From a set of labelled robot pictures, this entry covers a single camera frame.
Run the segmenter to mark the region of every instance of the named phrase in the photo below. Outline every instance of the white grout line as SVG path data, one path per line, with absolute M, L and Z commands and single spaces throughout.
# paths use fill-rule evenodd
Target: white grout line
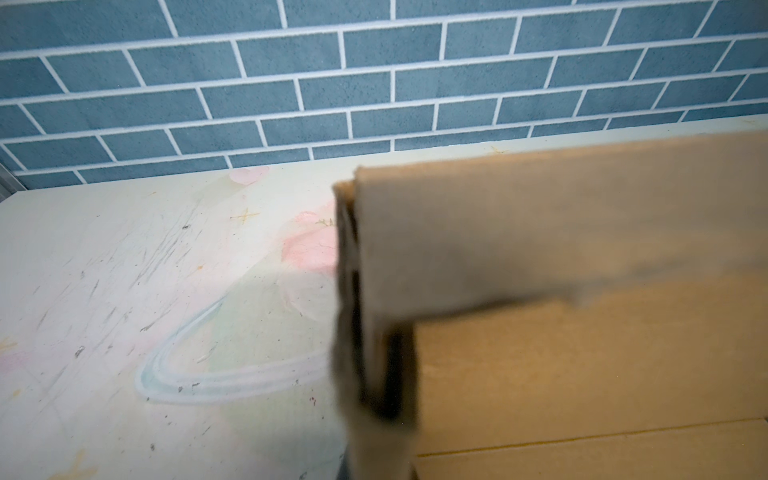
M 114 156 L 109 146 L 107 146 L 107 142 L 104 141 L 104 138 L 101 138 L 101 135 L 96 135 L 96 140 L 98 140 L 98 143 L 101 144 L 102 148 L 104 148 L 104 151 L 107 152 L 107 156 L 109 156 L 110 160 L 117 163 L 118 159 Z
M 575 118 L 576 115 L 578 115 L 578 109 L 581 108 L 581 104 L 584 102 L 584 97 L 587 96 L 587 89 L 581 91 L 581 95 L 578 98 L 578 101 L 576 102 L 576 108 L 574 108 L 574 113 L 571 115 L 572 118 Z
M 437 131 L 437 116 L 440 104 L 435 104 L 435 110 L 432 112 L 432 131 Z
M 491 121 L 491 125 L 496 125 L 496 122 L 498 122 L 498 113 L 502 109 L 502 98 L 499 97 L 496 101 L 496 108 L 493 110 L 493 120 Z
M 440 55 L 438 56 L 439 60 L 445 60 L 445 43 L 448 40 L 448 22 L 442 23 L 442 28 L 440 29 Z
M 320 25 L 316 27 L 302 27 L 273 29 L 262 31 L 233 32 L 218 35 L 200 35 L 179 38 L 157 38 L 152 40 L 125 41 L 119 43 L 107 43 L 100 45 L 75 45 L 65 47 L 37 48 L 24 51 L 0 52 L 0 59 L 29 58 L 39 55 L 66 55 L 73 53 L 92 53 L 95 51 L 115 51 L 122 48 L 149 48 L 168 47 L 175 45 L 190 45 L 196 43 L 212 43 L 229 40 L 252 40 L 255 38 L 276 38 L 296 35 L 311 35 L 316 33 L 336 33 L 342 31 L 358 31 L 377 28 L 392 28 L 399 26 L 432 25 L 443 22 L 467 22 L 474 20 L 492 20 L 497 18 L 516 18 L 518 16 L 531 17 L 537 15 L 549 15 L 557 13 L 596 12 L 614 10 L 616 7 L 631 8 L 651 5 L 678 5 L 686 3 L 699 3 L 701 0 L 626 0 L 624 2 L 578 4 L 576 7 L 562 5 L 555 7 L 523 8 L 520 10 L 507 10 L 503 12 L 467 13 L 459 15 L 442 15 L 433 17 L 399 18 L 395 21 L 381 20 L 376 22 L 349 23 L 344 25 Z
M 619 16 L 621 15 L 621 9 L 622 7 L 617 8 L 616 13 L 614 13 L 614 19 L 611 21 L 611 26 L 608 27 L 608 33 L 605 34 L 605 40 L 603 40 L 604 47 L 608 45 L 608 42 L 611 40 L 611 35 L 614 34 L 614 28 L 616 28 L 616 24 L 619 21 Z
M 168 5 L 165 5 L 165 0 L 157 0 L 157 3 L 160 4 L 160 10 L 163 11 L 163 16 L 165 17 L 166 23 L 168 23 L 168 30 L 170 30 L 170 34 L 173 35 L 174 38 L 178 38 L 179 32 L 176 30 L 176 25 L 174 24 L 173 18 L 170 16 Z
M 395 103 L 395 71 L 389 72 L 389 103 Z
M 286 7 L 283 0 L 277 0 L 277 11 L 280 14 L 280 27 L 288 28 L 288 19 L 286 18 Z
M 723 60 L 725 60 L 725 57 L 727 57 L 727 56 L 728 56 L 728 53 L 730 52 L 730 49 L 731 49 L 731 48 L 733 48 L 733 44 L 735 44 L 735 43 L 736 43 L 736 40 L 731 40 L 731 41 L 730 41 L 730 43 L 728 44 L 728 47 L 725 49 L 725 51 L 723 52 L 723 54 L 720 56 L 720 59 L 718 59 L 718 60 L 717 60 L 717 63 L 715 64 L 715 66 L 714 66 L 714 67 L 712 67 L 712 72 L 713 72 L 713 73 L 714 73 L 715 71 L 717 71 L 717 69 L 718 69 L 718 68 L 720 68 L 720 64 L 722 64 L 722 63 L 723 63 Z
M 354 138 L 352 135 L 352 112 L 350 111 L 346 112 L 346 136 Z
M 344 46 L 344 32 L 339 31 L 339 57 L 341 58 L 341 69 L 346 69 L 346 47 Z
M 554 64 L 558 62 L 558 56 L 552 57 L 552 63 L 549 64 L 549 70 L 547 71 L 547 79 L 544 80 L 544 88 L 549 88 L 549 81 L 552 79 L 552 73 L 554 72 Z
M 266 142 L 266 135 L 264 134 L 264 127 L 261 124 L 261 120 L 258 118 L 256 119 L 256 128 L 259 130 L 259 139 L 261 139 L 261 144 L 264 147 L 269 147 L 269 145 Z
M 205 118 L 208 120 L 213 120 L 214 116 L 210 114 L 210 109 L 208 108 L 208 102 L 205 101 L 205 97 L 203 96 L 203 91 L 200 89 L 200 87 L 195 87 L 194 89 L 197 92 L 197 98 L 200 99 L 200 104 L 203 105 L 203 111 L 205 111 Z
M 64 84 L 62 79 L 58 76 L 58 73 L 56 73 L 56 70 L 54 70 L 53 65 L 51 65 L 51 62 L 48 61 L 48 59 L 44 56 L 40 56 L 40 61 L 43 62 L 43 65 L 45 65 L 45 68 L 48 70 L 48 73 L 51 74 L 53 79 L 56 81 L 56 84 L 58 87 L 65 93 L 69 93 L 69 88 L 67 88 L 67 85 Z
M 87 184 L 88 184 L 88 182 L 87 182 L 87 181 L 85 181 L 85 179 L 83 178 L 83 176 L 82 176 L 82 175 L 80 175 L 80 172 L 79 172 L 79 171 L 77 171 L 77 170 L 73 170 L 73 171 L 72 171 L 72 173 L 73 173 L 73 174 L 74 174 L 74 175 L 75 175 L 75 176 L 78 178 L 78 180 L 80 180 L 80 182 L 81 182 L 83 185 L 87 185 Z
M 14 153 L 13 153 L 13 152 L 12 152 L 12 151 L 11 151 L 11 150 L 8 148 L 8 147 L 6 147 L 6 146 L 5 146 L 5 144 L 0 144 L 0 148 L 2 148 L 2 150 L 3 150 L 3 151 L 4 151 L 4 152 L 5 152 L 5 153 L 6 153 L 6 154 L 7 154 L 7 155 L 8 155 L 8 156 L 11 158 L 11 160 L 13 160 L 14 162 L 16 162 L 16 164 L 18 165 L 18 167 L 19 167 L 19 168 L 21 168 L 21 169 L 22 169 L 22 171 L 27 171 L 27 167 L 25 167 L 25 166 L 24 166 L 24 164 L 22 163 L 22 161 L 20 161 L 20 160 L 19 160 L 19 159 L 16 157 L 16 155 L 15 155 L 15 154 L 14 154 Z
M 125 60 L 128 62 L 128 65 L 131 67 L 131 70 L 134 72 L 134 75 L 136 76 L 136 80 L 138 80 L 139 85 L 142 87 L 146 87 L 147 84 L 144 83 L 144 77 L 141 76 L 141 72 L 139 71 L 139 68 L 136 66 L 136 62 L 134 62 L 134 58 L 131 57 L 131 53 L 128 51 L 127 48 L 123 48 L 123 56 L 125 57 Z
M 517 17 L 515 19 L 515 33 L 512 34 L 512 45 L 509 46 L 509 54 L 515 53 L 515 48 L 518 46 L 518 37 L 520 36 L 520 27 L 522 25 L 523 18 Z
M 301 87 L 299 86 L 299 80 L 293 79 L 293 89 L 296 91 L 296 100 L 299 102 L 299 111 L 304 111 L 304 99 L 301 96 Z
M 704 28 L 704 26 L 707 24 L 707 20 L 710 19 L 710 15 L 712 15 L 712 11 L 717 6 L 718 0 L 714 0 L 712 2 L 712 5 L 710 5 L 710 9 L 707 10 L 707 14 L 704 16 L 704 18 L 701 20 L 701 23 L 699 24 L 699 28 L 696 29 L 696 33 L 694 33 L 694 38 L 698 38 L 699 34 L 701 33 L 701 30 Z
M 733 93 L 732 93 L 732 94 L 730 94 L 730 97 L 728 97 L 728 101 L 732 101 L 732 100 L 733 100 L 733 97 L 736 97 L 736 94 L 737 94 L 737 93 L 739 93 L 739 90 L 741 90 L 741 87 L 742 87 L 742 85 L 744 85 L 744 84 L 746 83 L 746 80 L 747 80 L 749 77 L 750 77 L 750 76 L 749 76 L 748 74 L 747 74 L 747 75 L 744 75 L 744 78 L 742 78 L 742 79 L 741 79 L 741 82 L 739 83 L 739 86 L 738 86 L 738 87 L 736 87 L 736 90 L 734 90 L 734 91 L 733 91 Z
M 698 39 L 697 42 L 694 42 L 694 43 L 712 43 L 716 41 L 729 41 L 733 39 L 732 37 L 733 35 L 729 35 L 728 38 L 718 38 L 718 37 L 700 38 Z M 756 38 L 768 38 L 768 32 L 763 32 L 760 34 L 750 34 L 749 38 L 738 38 L 738 39 L 756 39 Z M 25 97 L 23 98 L 23 101 L 26 104 L 29 104 L 29 103 L 39 103 L 42 101 L 79 100 L 82 98 L 110 97 L 110 96 L 118 96 L 118 95 L 126 95 L 126 94 L 152 93 L 152 92 L 159 92 L 159 91 L 177 91 L 177 90 L 183 90 L 185 88 L 193 88 L 193 87 L 211 88 L 211 87 L 225 87 L 225 86 L 245 85 L 245 84 L 260 84 L 260 83 L 269 83 L 274 81 L 293 80 L 294 78 L 299 78 L 299 79 L 328 78 L 328 77 L 334 77 L 334 76 L 340 76 L 340 75 L 346 75 L 346 74 L 381 73 L 384 71 L 411 71 L 411 70 L 419 70 L 423 68 L 491 64 L 491 63 L 516 61 L 516 60 L 528 60 L 533 58 L 552 58 L 552 55 L 557 55 L 557 56 L 585 55 L 590 53 L 604 53 L 608 51 L 626 51 L 626 50 L 632 50 L 632 49 L 645 48 L 647 46 L 663 47 L 663 46 L 691 45 L 692 42 L 689 40 L 690 39 L 686 39 L 684 42 L 665 41 L 663 42 L 663 44 L 661 42 L 646 42 L 644 44 L 612 45 L 606 48 L 601 48 L 601 47 L 574 48 L 571 50 L 532 52 L 532 53 L 524 53 L 524 54 L 516 54 L 516 55 L 497 55 L 493 57 L 460 58 L 455 60 L 443 60 L 443 61 L 435 60 L 435 61 L 424 61 L 424 62 L 411 63 L 411 64 L 400 64 L 400 65 L 377 65 L 373 67 L 347 68 L 346 70 L 336 69 L 336 70 L 326 70 L 326 71 L 308 71 L 308 72 L 296 72 L 292 74 L 267 75 L 263 77 L 227 78 L 223 80 L 192 81 L 192 82 L 186 82 L 186 83 L 180 83 L 180 84 L 159 84 L 159 85 L 151 85 L 149 87 L 142 86 L 142 87 L 134 87 L 134 88 L 114 89 L 114 90 L 86 91 L 86 92 L 77 92 L 77 93 L 70 93 L 70 94 L 38 95 L 33 97 Z M 130 59 L 130 55 L 127 53 L 126 53 L 126 59 L 129 59 L 129 64 L 132 64 L 131 68 L 133 69 L 135 64 L 133 63 L 133 60 Z M 144 80 L 141 79 L 141 74 L 138 73 L 138 69 L 135 69 L 134 73 L 137 75 L 137 78 L 140 79 L 140 83 L 144 83 Z M 15 103 L 18 103 L 20 99 L 22 98 L 0 99 L 0 105 L 15 104 Z
M 737 104 L 750 104 L 750 103 L 768 104 L 768 101 L 750 100 L 750 101 L 720 102 L 716 104 L 697 105 L 697 107 L 694 108 L 694 110 L 703 109 L 703 108 L 718 108 L 718 107 L 732 106 Z M 668 111 L 687 111 L 686 110 L 687 108 L 690 108 L 690 107 L 684 107 L 684 106 L 670 107 L 670 108 L 661 108 L 654 111 L 642 110 L 642 111 L 621 112 L 620 114 L 584 115 L 584 116 L 578 117 L 577 120 L 578 121 L 588 121 L 588 120 L 606 120 L 607 121 L 608 118 L 622 118 L 622 117 L 629 117 L 629 116 L 641 115 L 641 114 L 663 113 Z M 495 126 L 481 125 L 478 127 L 445 129 L 445 130 L 438 130 L 437 132 L 430 130 L 430 131 L 423 131 L 415 134 L 382 135 L 378 137 L 356 138 L 354 140 L 343 138 L 343 139 L 332 140 L 332 141 L 317 141 L 317 142 L 308 142 L 303 144 L 280 145 L 279 147 L 252 147 L 252 148 L 241 148 L 241 149 L 229 150 L 229 151 L 212 151 L 212 152 L 203 152 L 199 154 L 185 154 L 185 155 L 173 156 L 173 157 L 155 157 L 155 158 L 147 158 L 147 159 L 134 160 L 134 161 L 122 161 L 120 162 L 120 165 L 150 164 L 150 163 L 160 163 L 165 161 L 187 160 L 192 158 L 206 158 L 212 155 L 252 154 L 252 153 L 259 153 L 264 151 L 281 151 L 281 150 L 291 150 L 291 149 L 301 148 L 301 147 L 325 147 L 325 146 L 332 146 L 332 145 L 358 144 L 358 143 L 366 143 L 370 141 L 390 141 L 391 142 L 391 141 L 394 141 L 397 139 L 403 139 L 403 138 L 431 137 L 435 134 L 443 135 L 443 134 L 457 134 L 457 133 L 468 133 L 468 132 L 477 132 L 477 131 L 493 131 L 493 130 L 511 128 L 511 127 L 532 128 L 537 125 L 570 123 L 572 121 L 574 121 L 574 118 L 571 118 L 571 117 L 548 118 L 544 120 L 525 121 L 525 122 L 501 124 L 501 125 L 495 125 Z M 74 168 L 77 168 L 79 170 L 88 170 L 91 168 L 103 168 L 103 167 L 113 167 L 113 166 L 115 166 L 115 164 L 110 162 L 109 164 L 80 165 L 77 167 L 52 167 L 52 168 L 42 168 L 42 169 L 27 170 L 27 171 L 17 170 L 13 172 L 13 174 L 23 176 L 23 175 L 30 175 L 30 174 L 46 174 L 46 173 L 54 173 L 54 172 L 61 172 L 61 171 L 72 171 Z
M 664 96 L 664 92 L 667 91 L 667 87 L 670 86 L 670 82 L 664 84 L 664 86 L 661 88 L 661 91 L 659 92 L 659 95 L 656 97 L 656 100 L 654 101 L 654 104 L 650 106 L 651 110 L 656 110 L 656 105 L 659 105 L 659 100 Z
M 637 63 L 634 64 L 634 68 L 632 69 L 632 74 L 629 76 L 630 80 L 634 80 L 634 76 L 637 74 L 637 70 L 640 69 L 640 64 L 643 63 L 643 59 L 645 58 L 646 53 L 648 53 L 648 47 L 643 48 L 643 52 L 640 53 L 640 57 L 637 59 Z
M 756 71 L 729 71 L 729 72 L 726 72 L 726 74 L 720 74 L 720 75 L 714 75 L 714 76 L 711 74 L 696 74 L 696 75 L 685 75 L 685 76 L 676 77 L 676 78 L 675 77 L 650 78 L 650 79 L 644 79 L 640 81 L 638 80 L 615 81 L 615 82 L 606 82 L 603 84 L 574 85 L 574 86 L 568 86 L 568 87 L 548 88 L 546 90 L 542 88 L 536 88 L 533 90 L 508 91 L 508 92 L 503 92 L 501 94 L 497 92 L 497 93 L 490 93 L 490 94 L 457 95 L 453 97 L 426 98 L 422 100 L 399 101 L 397 102 L 396 107 L 420 107 L 425 105 L 432 106 L 435 103 L 444 104 L 444 103 L 451 103 L 454 101 L 487 100 L 487 99 L 495 100 L 495 99 L 498 99 L 499 95 L 501 95 L 503 98 L 515 98 L 515 97 L 525 97 L 525 96 L 536 95 L 536 94 L 561 93 L 566 91 L 581 91 L 585 88 L 587 89 L 616 88 L 616 87 L 626 87 L 631 85 L 655 84 L 655 83 L 662 83 L 662 82 L 667 82 L 672 80 L 716 78 L 718 76 L 723 77 L 723 76 L 732 76 L 735 74 L 747 74 L 747 73 L 768 73 L 768 68 L 759 68 L 755 70 Z M 760 103 L 760 99 L 733 101 L 733 104 L 737 104 L 737 102 L 741 104 L 749 104 L 749 103 L 756 103 L 756 102 Z M 72 131 L 72 132 L 66 132 L 66 133 L 60 133 L 60 134 L 47 134 L 45 136 L 32 135 L 27 137 L 6 138 L 6 139 L 3 139 L 2 141 L 5 143 L 16 144 L 16 143 L 22 143 L 26 141 L 43 141 L 43 140 L 58 140 L 63 138 L 90 137 L 95 134 L 123 134 L 123 133 L 131 133 L 131 132 L 138 132 L 138 131 L 151 131 L 151 130 L 163 129 L 165 127 L 171 127 L 171 128 L 203 127 L 207 125 L 230 124 L 230 123 L 237 123 L 241 121 L 275 120 L 279 118 L 301 118 L 301 117 L 315 116 L 315 115 L 321 115 L 321 114 L 345 113 L 347 111 L 382 110 L 382 109 L 387 109 L 392 107 L 393 107 L 392 103 L 388 102 L 384 104 L 369 104 L 369 105 L 356 105 L 352 107 L 324 108 L 324 109 L 318 109 L 318 110 L 312 110 L 312 111 L 306 111 L 306 112 L 288 111 L 288 112 L 280 112 L 280 113 L 244 115 L 241 117 L 214 118 L 212 120 L 192 120 L 192 121 L 167 122 L 164 124 L 138 125 L 134 127 L 98 128 L 98 129 L 89 130 L 89 131 Z
M 32 117 L 32 114 L 29 113 L 29 110 L 27 110 L 27 108 L 23 104 L 18 104 L 18 107 L 21 108 L 22 112 L 24 112 L 24 115 L 27 116 L 27 119 L 29 119 L 29 121 L 32 122 L 32 124 L 35 126 L 35 128 L 37 128 L 38 131 L 41 134 L 46 135 L 45 130 L 43 130 L 42 125 L 40 125 L 38 123 L 38 121 L 35 120 L 35 117 Z
M 176 139 L 174 138 L 174 135 L 170 132 L 170 128 L 164 128 L 163 131 L 168 136 L 168 141 L 170 141 L 170 145 L 171 147 L 174 148 L 176 155 L 181 155 L 181 149 L 179 148 L 179 144 L 176 143 Z
M 243 57 L 240 56 L 240 47 L 237 46 L 237 42 L 230 40 L 232 45 L 232 52 L 235 54 L 235 61 L 237 62 L 237 70 L 240 71 L 240 78 L 248 78 L 248 74 L 245 72 L 245 64 L 243 63 Z

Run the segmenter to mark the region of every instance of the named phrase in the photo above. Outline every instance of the pink stain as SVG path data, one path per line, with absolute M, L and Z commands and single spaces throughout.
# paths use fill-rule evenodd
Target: pink stain
M 8 353 L 0 356 L 0 373 L 12 372 L 29 361 L 30 354 L 27 352 Z
M 251 185 L 261 180 L 269 171 L 267 166 L 236 168 L 230 172 L 230 180 L 240 185 Z
M 320 227 L 283 243 L 283 262 L 301 270 L 333 275 L 339 256 L 336 228 Z

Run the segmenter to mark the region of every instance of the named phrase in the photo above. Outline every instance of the scratch mark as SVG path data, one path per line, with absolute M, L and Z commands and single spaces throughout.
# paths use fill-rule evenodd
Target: scratch mark
M 201 363 L 201 362 L 205 362 L 206 360 L 208 360 L 210 358 L 210 354 L 213 353 L 215 349 L 216 349 L 216 346 L 215 345 L 212 346 L 210 348 L 210 350 L 208 350 L 208 353 L 206 353 L 205 355 L 201 356 L 199 359 L 195 360 L 195 363 Z
M 68 472 L 56 473 L 48 477 L 48 480 L 88 480 L 96 475 L 98 467 L 90 467 L 85 470 L 80 470 L 80 464 L 85 457 L 85 449 L 80 449 L 74 457 L 74 464 Z
M 93 290 L 91 290 L 91 295 L 89 295 L 89 296 L 88 296 L 88 299 L 89 299 L 89 300 L 90 300 L 91 298 L 93 298 L 94 292 L 95 292 L 95 291 L 96 291 L 96 289 L 98 288 L 98 283 L 99 283 L 99 280 L 96 280 L 96 284 L 94 285 L 94 289 L 93 289 Z
M 53 386 L 54 386 L 54 385 L 56 385 L 56 382 L 58 382 L 58 380 L 61 378 L 61 376 L 62 376 L 62 375 L 64 375 L 64 371 L 65 371 L 66 369 L 67 369 L 67 366 L 64 366 L 64 368 L 63 368 L 63 369 L 59 370 L 59 373 L 57 373 L 57 374 L 56 374 L 56 375 L 53 377 L 53 380 L 51 381 L 51 385 L 49 385 L 49 386 L 48 386 L 48 388 L 46 388 L 46 389 L 45 389 L 46 391 L 48 391 L 48 390 L 52 389 L 52 388 L 53 388 Z

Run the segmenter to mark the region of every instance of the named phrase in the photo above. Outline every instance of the table surface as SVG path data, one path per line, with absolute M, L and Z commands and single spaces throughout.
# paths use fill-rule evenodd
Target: table surface
M 0 478 L 335 478 L 329 186 L 358 165 L 768 115 L 35 190 L 0 204 Z

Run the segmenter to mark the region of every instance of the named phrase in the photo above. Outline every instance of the orange mark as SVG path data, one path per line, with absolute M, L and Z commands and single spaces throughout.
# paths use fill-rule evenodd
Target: orange mark
M 0 341 L 0 353 L 3 353 L 5 350 L 10 350 L 17 345 L 18 343 L 12 342 L 8 339 L 8 337 L 5 337 L 2 341 Z
M 245 225 L 245 220 L 248 220 L 248 217 L 255 217 L 258 214 L 249 214 L 248 213 L 248 207 L 245 208 L 245 213 L 242 215 L 238 215 L 237 217 L 230 217 L 230 218 L 242 218 L 243 219 L 243 225 Z
M 69 472 L 56 473 L 48 477 L 48 480 L 87 480 L 93 477 L 98 472 L 98 467 L 90 467 L 85 470 L 80 470 L 80 464 L 85 457 L 85 450 L 80 451 L 74 457 L 74 465 L 69 469 Z

